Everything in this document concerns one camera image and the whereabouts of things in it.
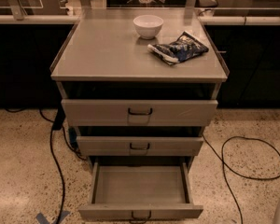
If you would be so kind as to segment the grey bottom drawer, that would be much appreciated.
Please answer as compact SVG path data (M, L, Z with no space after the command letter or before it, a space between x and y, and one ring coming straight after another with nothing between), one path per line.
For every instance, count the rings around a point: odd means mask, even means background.
M92 170L89 202L79 208L88 221L147 222L197 218L203 207L193 203L187 165L105 165Z

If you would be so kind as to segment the grey drawer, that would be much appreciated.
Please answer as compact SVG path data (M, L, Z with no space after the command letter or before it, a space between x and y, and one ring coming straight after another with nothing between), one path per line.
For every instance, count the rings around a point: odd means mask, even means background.
M206 126L216 100L63 99L71 126Z
M203 207L193 203L187 165L105 165L92 170L89 202L79 208L88 221L147 222L197 218Z
M201 137L79 136L85 156L196 156Z

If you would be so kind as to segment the grey drawer cabinet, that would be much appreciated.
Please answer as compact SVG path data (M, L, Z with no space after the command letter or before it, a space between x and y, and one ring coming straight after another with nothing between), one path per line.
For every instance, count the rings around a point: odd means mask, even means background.
M155 15L160 32L144 39L133 19ZM170 44L184 32L209 50L183 63L168 65L147 49ZM81 100L216 100L229 70L198 18L182 8L90 10L68 39L51 77L63 99ZM201 137L206 126L71 126L79 136ZM178 157L190 166L195 156Z

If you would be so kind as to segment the grey top drawer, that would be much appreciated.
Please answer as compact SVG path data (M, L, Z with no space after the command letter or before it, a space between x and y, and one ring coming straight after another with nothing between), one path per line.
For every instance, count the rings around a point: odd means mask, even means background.
M63 99L71 126L206 126L216 100Z

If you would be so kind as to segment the grey middle drawer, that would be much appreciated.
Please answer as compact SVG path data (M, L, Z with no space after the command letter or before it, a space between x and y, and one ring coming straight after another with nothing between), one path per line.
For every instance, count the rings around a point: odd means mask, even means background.
M201 137L79 136L85 156L196 156Z

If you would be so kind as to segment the blue white snack bag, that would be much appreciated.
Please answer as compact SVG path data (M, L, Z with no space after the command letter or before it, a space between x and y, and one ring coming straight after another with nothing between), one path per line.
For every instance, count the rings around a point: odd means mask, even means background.
M147 49L168 65L183 63L209 50L206 45L186 31L170 44L148 44Z

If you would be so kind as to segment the white bowl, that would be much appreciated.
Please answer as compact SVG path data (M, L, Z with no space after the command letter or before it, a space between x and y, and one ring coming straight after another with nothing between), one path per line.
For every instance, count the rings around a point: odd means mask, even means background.
M155 15L141 15L133 19L136 32L144 39L153 39L163 26L163 19Z

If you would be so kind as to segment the dark counter cabinets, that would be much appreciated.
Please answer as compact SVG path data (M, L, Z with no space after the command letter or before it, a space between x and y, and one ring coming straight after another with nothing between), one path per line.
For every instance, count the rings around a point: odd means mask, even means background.
M0 24L0 108L55 108L50 70L72 25ZM280 26L207 25L230 70L221 108L280 108Z

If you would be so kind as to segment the blue tape cross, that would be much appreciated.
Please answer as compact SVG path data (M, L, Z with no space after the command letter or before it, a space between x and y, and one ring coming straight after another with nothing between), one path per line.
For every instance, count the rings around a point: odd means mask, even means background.
M62 224L63 220L69 214L70 214L69 211L62 211L61 213L58 214L58 216L52 222L49 222L42 213L38 213L35 218L36 218L38 224Z

